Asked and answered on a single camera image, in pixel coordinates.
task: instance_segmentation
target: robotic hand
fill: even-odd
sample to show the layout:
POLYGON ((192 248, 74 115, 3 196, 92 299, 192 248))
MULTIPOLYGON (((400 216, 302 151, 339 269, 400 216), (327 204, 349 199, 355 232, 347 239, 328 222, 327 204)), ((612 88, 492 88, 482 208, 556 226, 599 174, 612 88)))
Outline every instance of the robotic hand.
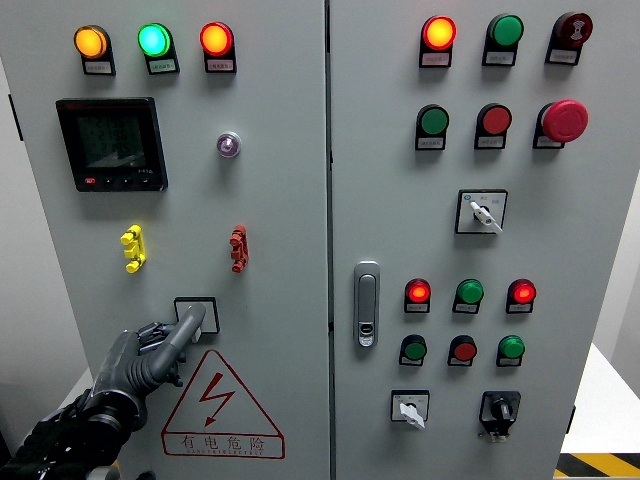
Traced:
POLYGON ((152 323, 125 331, 105 358, 93 388, 39 422, 0 480, 84 480, 111 465, 132 432, 147 423, 145 398, 165 382, 182 386, 177 362, 206 309, 191 306, 177 325, 152 323))

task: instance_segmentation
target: yellow black striped tape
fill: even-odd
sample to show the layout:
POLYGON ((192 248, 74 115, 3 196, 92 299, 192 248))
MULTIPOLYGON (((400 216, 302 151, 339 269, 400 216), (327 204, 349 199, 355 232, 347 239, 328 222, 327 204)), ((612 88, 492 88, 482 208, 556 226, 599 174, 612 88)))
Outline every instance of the yellow black striped tape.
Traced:
POLYGON ((562 453, 554 478, 638 478, 640 453, 562 453))

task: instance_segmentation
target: yellow indicator light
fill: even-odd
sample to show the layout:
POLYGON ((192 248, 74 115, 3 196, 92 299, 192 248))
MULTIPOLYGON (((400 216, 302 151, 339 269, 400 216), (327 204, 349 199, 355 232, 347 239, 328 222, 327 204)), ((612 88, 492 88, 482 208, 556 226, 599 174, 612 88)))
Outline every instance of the yellow indicator light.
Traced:
POLYGON ((95 25, 80 27, 73 41, 80 55, 89 60, 100 58, 109 47, 106 32, 95 25))
POLYGON ((446 50, 456 38, 456 24, 449 17, 433 17, 427 21, 422 38, 433 50, 446 50))
POLYGON ((209 55, 219 57, 227 53, 233 45, 233 35, 224 23, 213 22, 205 25, 200 32, 200 43, 209 55))

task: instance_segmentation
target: digital power meter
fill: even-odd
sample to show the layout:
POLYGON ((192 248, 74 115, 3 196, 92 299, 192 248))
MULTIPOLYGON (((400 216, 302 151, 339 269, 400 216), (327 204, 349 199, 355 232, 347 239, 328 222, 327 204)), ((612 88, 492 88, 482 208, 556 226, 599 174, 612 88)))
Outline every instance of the digital power meter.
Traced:
POLYGON ((153 98, 63 99, 56 108, 78 191, 167 187, 153 98))

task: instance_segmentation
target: yellow terminal connector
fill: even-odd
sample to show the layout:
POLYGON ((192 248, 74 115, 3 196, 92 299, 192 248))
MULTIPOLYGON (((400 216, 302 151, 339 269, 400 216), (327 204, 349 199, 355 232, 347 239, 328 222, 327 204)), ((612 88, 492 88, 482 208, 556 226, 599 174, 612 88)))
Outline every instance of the yellow terminal connector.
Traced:
POLYGON ((120 237, 120 243, 126 247, 124 249, 124 258, 131 259, 126 266, 127 272, 136 273, 147 260, 140 225, 131 225, 120 237))

